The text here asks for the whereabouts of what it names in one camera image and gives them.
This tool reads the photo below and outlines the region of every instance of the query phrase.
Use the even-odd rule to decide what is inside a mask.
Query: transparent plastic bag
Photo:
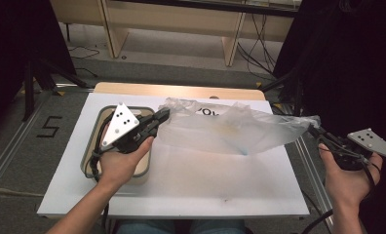
[[[163,143],[212,153],[249,155],[295,141],[310,125],[320,126],[319,116],[278,116],[233,106],[167,98],[171,110],[159,129]]]

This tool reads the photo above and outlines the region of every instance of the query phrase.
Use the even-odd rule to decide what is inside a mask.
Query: black cable
[[[325,213],[323,213],[320,217],[318,217],[313,222],[311,222],[307,227],[305,227],[305,229],[302,231],[301,234],[309,233],[316,225],[318,225],[318,223],[322,222],[323,220],[325,220],[326,218],[328,218],[332,214],[333,214],[333,210],[332,209],[327,211],[327,212],[325,212]]]
[[[317,207],[317,205],[314,203],[314,201],[308,196],[308,194],[307,194],[305,191],[303,191],[302,189],[300,189],[300,190],[302,191],[303,196],[305,196],[306,199],[308,199],[308,201],[312,204],[312,206],[314,206],[314,209],[317,211],[318,215],[321,216],[321,215],[322,215],[322,212],[321,212],[320,209]],[[328,233],[331,234],[327,222],[326,222],[325,220],[323,220],[323,222],[324,222],[325,227],[327,228]]]
[[[262,16],[262,27],[259,31],[258,27],[257,27],[257,24],[256,24],[256,20],[254,19],[254,14],[251,15],[251,18],[253,20],[253,25],[254,25],[254,28],[256,29],[256,34],[257,34],[257,41],[260,41],[260,44],[262,45],[263,47],[263,55],[265,57],[265,61],[266,61],[266,64],[268,65],[268,69],[270,71],[270,73],[272,73],[272,69],[269,65],[269,62],[272,64],[272,68],[275,67],[275,60],[272,58],[272,56],[270,55],[270,53],[268,52],[267,50],[267,47],[266,47],[266,42],[265,42],[265,25],[266,25],[266,21],[267,21],[267,17],[265,15]]]
[[[104,212],[102,213],[102,221],[101,221],[101,227],[104,229],[104,230],[107,230],[106,229],[106,226],[105,226],[105,223],[107,221],[107,217],[108,217],[108,210],[110,208],[110,204],[107,203],[107,205],[105,206],[104,208]]]
[[[249,63],[255,65],[255,66],[258,66],[260,68],[262,68],[263,70],[265,70],[267,73],[269,73],[270,75],[272,75],[272,72],[270,72],[265,66],[263,66],[258,60],[256,60],[254,57],[251,56],[250,53],[246,52],[245,49],[242,47],[242,45],[240,43],[238,43],[238,46],[239,46],[239,53],[241,54],[241,56],[243,55],[242,53],[245,54],[245,56],[247,56],[248,58],[244,58],[247,62],[248,62],[248,71],[250,73],[251,72],[251,69],[249,68]],[[268,78],[264,78],[264,79],[267,79],[267,80],[270,80],[270,81],[275,81],[275,79],[268,79]]]
[[[68,50],[68,51],[70,51],[70,52],[71,52],[71,51],[75,51],[75,50],[78,49],[78,48],[86,49],[86,50],[88,50],[88,51],[92,51],[92,52],[95,52],[95,53],[92,54],[92,55],[84,56],[84,57],[72,57],[72,58],[75,58],[75,59],[86,59],[86,58],[93,57],[93,56],[99,54],[99,51],[98,51],[98,50],[89,49],[89,48],[83,47],[83,46],[77,46],[77,47],[75,47],[75,48],[73,48],[73,49],[71,49],[71,50]]]
[[[78,67],[78,68],[75,68],[76,70],[85,70],[91,74],[93,74],[94,77],[98,77],[98,75],[96,75],[95,73],[93,73],[91,70],[87,69],[87,68],[84,68],[84,67]]]

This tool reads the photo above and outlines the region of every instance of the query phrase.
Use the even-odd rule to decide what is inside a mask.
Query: hand
[[[343,206],[347,208],[357,209],[370,191],[370,184],[364,170],[360,171],[344,171],[339,168],[333,159],[328,148],[320,144],[320,154],[324,161],[327,178],[326,190],[332,200],[334,206]],[[371,173],[375,184],[380,180],[379,171],[372,165],[381,169],[382,158],[373,153],[369,158],[368,169]]]
[[[108,184],[118,190],[135,173],[138,162],[150,150],[154,137],[146,139],[137,151],[130,154],[105,152],[101,158],[102,175],[99,184]]]

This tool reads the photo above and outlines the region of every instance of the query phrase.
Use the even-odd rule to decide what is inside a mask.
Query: cable
[[[249,54],[248,52],[246,52],[245,49],[242,47],[242,45],[241,45],[240,43],[238,43],[238,46],[239,46],[239,54],[240,54],[240,55],[248,62],[248,71],[249,71],[251,74],[253,74],[253,75],[255,75],[255,76],[259,77],[259,78],[263,78],[263,79],[270,80],[270,81],[275,81],[275,79],[269,79],[269,78],[261,77],[261,76],[258,76],[258,75],[256,75],[256,74],[254,74],[253,72],[251,72],[251,69],[249,68],[249,63],[252,64],[252,65],[254,65],[254,66],[258,66],[258,67],[262,68],[263,70],[265,70],[266,72],[268,72],[270,75],[272,75],[272,72],[270,72],[270,71],[269,71],[265,66],[263,66],[259,61],[257,61],[255,58],[253,58],[253,57],[251,56],[251,54]]]
[[[272,64],[272,68],[275,67],[274,63],[276,63],[276,62],[272,58],[272,56],[269,54],[267,47],[266,47],[266,44],[265,44],[265,29],[266,29],[265,25],[266,25],[267,17],[265,15],[262,16],[262,27],[261,27],[260,31],[257,28],[256,20],[254,19],[254,14],[251,15],[251,18],[253,20],[254,28],[256,29],[256,34],[257,34],[256,43],[257,43],[257,41],[260,41],[260,44],[263,47],[263,55],[265,57],[266,64],[268,65],[268,69],[269,69],[270,73],[272,73],[272,69],[269,65],[269,62]]]
[[[73,49],[71,49],[71,50],[68,50],[68,51],[70,51],[70,52],[71,52],[71,51],[75,51],[75,50],[78,49],[78,48],[86,49],[86,50],[88,50],[88,51],[92,51],[92,52],[95,52],[95,53],[92,54],[92,55],[89,55],[89,56],[84,56],[84,57],[72,57],[72,58],[75,58],[75,59],[86,59],[86,58],[93,57],[93,56],[99,54],[99,51],[98,51],[98,50],[89,49],[89,48],[83,47],[83,46],[77,46],[77,47],[75,47],[75,48],[73,48]]]
[[[302,231],[301,234],[309,233],[316,225],[318,225],[318,223],[322,222],[323,220],[325,220],[326,218],[328,218],[332,214],[333,214],[333,210],[329,210],[329,211],[323,213],[320,217],[318,217],[313,222],[311,222],[307,227],[305,227],[305,229]]]
[[[308,196],[308,194],[305,191],[303,191],[302,189],[300,189],[300,190],[302,191],[303,196],[305,196],[306,199],[308,199],[308,201],[312,204],[312,206],[314,206],[314,209],[317,211],[318,215],[321,216],[322,212],[317,207],[317,205],[314,203],[314,201]],[[327,228],[328,233],[330,234],[330,229],[329,229],[327,222],[325,220],[323,220],[323,222],[324,222],[325,227]]]
[[[96,75],[95,73],[93,73],[91,70],[87,69],[87,68],[84,68],[84,67],[78,67],[78,68],[75,68],[76,70],[85,70],[89,73],[92,73],[94,77],[98,77],[98,75]]]

